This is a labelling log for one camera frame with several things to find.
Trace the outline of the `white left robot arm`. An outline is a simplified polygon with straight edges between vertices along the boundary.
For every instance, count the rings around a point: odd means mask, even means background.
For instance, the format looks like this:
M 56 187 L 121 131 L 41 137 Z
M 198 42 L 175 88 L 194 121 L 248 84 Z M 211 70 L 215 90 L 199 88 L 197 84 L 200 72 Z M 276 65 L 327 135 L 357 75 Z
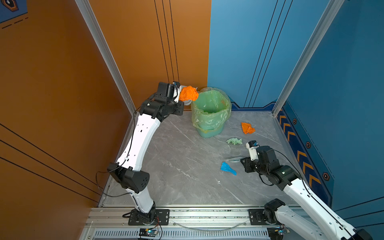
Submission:
M 170 115 L 181 116 L 184 102 L 179 100 L 179 82 L 162 83 L 157 92 L 145 100 L 139 108 L 133 134 L 117 163 L 110 164 L 107 172 L 131 195 L 135 210 L 149 216 L 155 209 L 155 202 L 147 185 L 150 174 L 142 171 L 145 153 L 161 122 Z

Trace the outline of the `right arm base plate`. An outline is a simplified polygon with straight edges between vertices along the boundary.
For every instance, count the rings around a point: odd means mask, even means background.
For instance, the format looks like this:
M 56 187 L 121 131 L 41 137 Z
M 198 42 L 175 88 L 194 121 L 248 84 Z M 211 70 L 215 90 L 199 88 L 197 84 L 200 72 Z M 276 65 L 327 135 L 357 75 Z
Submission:
M 249 218 L 252 226 L 256 225 L 279 225 L 275 212 L 266 209 L 249 209 Z

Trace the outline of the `grey-green hand brush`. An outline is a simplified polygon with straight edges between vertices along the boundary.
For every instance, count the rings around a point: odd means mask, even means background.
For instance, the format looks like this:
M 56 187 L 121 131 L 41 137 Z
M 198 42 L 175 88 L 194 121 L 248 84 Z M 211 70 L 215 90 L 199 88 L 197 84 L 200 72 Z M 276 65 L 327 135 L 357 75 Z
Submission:
M 236 157 L 236 158 L 227 159 L 226 162 L 239 163 L 241 161 L 241 159 L 243 159 L 243 157 Z

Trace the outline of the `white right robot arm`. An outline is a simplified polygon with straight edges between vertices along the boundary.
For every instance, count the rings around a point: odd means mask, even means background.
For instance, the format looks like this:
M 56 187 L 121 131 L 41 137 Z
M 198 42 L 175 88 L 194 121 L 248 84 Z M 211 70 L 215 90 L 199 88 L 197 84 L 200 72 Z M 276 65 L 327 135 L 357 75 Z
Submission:
M 306 240 L 371 240 L 364 229 L 356 229 L 326 205 L 302 179 L 293 165 L 281 165 L 276 151 L 259 146 L 256 141 L 246 144 L 249 157 L 240 162 L 247 173 L 266 176 L 269 186 L 276 186 L 290 196 L 312 219 L 295 214 L 283 201 L 271 200 L 264 206 L 264 221 L 270 225 L 286 226 Z

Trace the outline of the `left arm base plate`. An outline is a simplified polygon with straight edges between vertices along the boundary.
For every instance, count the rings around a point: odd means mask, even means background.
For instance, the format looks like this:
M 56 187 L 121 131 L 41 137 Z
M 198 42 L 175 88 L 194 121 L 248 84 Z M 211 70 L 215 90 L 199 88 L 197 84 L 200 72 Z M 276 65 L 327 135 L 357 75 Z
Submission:
M 133 209 L 129 214 L 129 226 L 156 225 L 167 226 L 170 220 L 169 209 L 151 209 L 149 213 L 141 213 Z

